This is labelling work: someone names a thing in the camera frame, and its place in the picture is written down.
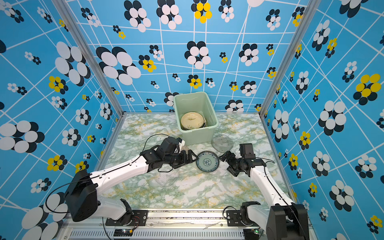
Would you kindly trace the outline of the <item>blue floral ceramic plate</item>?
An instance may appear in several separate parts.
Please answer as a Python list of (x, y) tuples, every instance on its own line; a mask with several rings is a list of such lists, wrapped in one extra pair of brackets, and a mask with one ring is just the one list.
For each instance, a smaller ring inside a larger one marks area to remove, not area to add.
[(219, 168), (219, 157), (214, 152), (203, 151), (198, 154), (196, 165), (202, 172), (212, 173)]

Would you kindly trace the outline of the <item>beige ceramic plate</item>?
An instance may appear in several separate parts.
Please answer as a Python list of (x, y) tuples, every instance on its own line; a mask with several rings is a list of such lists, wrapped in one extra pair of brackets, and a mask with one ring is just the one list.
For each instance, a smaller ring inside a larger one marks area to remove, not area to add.
[(183, 130), (195, 130), (205, 126), (206, 120), (200, 113), (188, 112), (181, 117), (181, 128)]

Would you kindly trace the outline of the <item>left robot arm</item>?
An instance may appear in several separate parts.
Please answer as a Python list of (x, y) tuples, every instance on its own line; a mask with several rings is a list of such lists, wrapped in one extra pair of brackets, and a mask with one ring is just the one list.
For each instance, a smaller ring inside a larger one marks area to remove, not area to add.
[(90, 217), (110, 219), (120, 225), (128, 225), (134, 213), (124, 199), (103, 197), (103, 193), (114, 186), (138, 175), (169, 165), (178, 169), (197, 160), (197, 155), (185, 149), (185, 141), (167, 137), (160, 145), (141, 152), (136, 158), (114, 167), (88, 173), (77, 172), (65, 192), (65, 202), (74, 222)]

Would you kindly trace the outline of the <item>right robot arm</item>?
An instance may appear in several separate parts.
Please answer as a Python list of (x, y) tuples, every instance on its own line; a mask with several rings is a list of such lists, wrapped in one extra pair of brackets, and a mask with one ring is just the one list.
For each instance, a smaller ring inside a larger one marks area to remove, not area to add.
[(242, 203), (240, 213), (245, 225), (257, 224), (265, 231), (269, 240), (308, 240), (308, 212), (302, 204), (295, 202), (283, 192), (272, 178), (267, 164), (256, 157), (252, 144), (240, 145), (240, 157), (230, 151), (219, 157), (228, 164), (227, 170), (238, 176), (245, 173), (256, 183), (269, 209), (265, 210), (257, 202)]

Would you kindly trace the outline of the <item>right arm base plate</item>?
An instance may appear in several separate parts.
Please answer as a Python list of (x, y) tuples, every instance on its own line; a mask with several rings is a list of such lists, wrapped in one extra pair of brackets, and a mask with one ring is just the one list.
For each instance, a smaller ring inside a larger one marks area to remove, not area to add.
[(227, 219), (228, 227), (245, 227), (246, 225), (242, 221), (240, 211), (226, 210), (225, 217)]

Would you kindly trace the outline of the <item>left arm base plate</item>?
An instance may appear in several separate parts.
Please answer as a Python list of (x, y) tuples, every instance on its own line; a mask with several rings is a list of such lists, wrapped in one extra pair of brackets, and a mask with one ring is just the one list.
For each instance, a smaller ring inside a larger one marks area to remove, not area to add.
[(120, 219), (113, 220), (107, 218), (105, 221), (106, 226), (131, 226), (140, 227), (145, 226), (148, 218), (148, 210), (132, 210), (129, 213), (124, 214)]

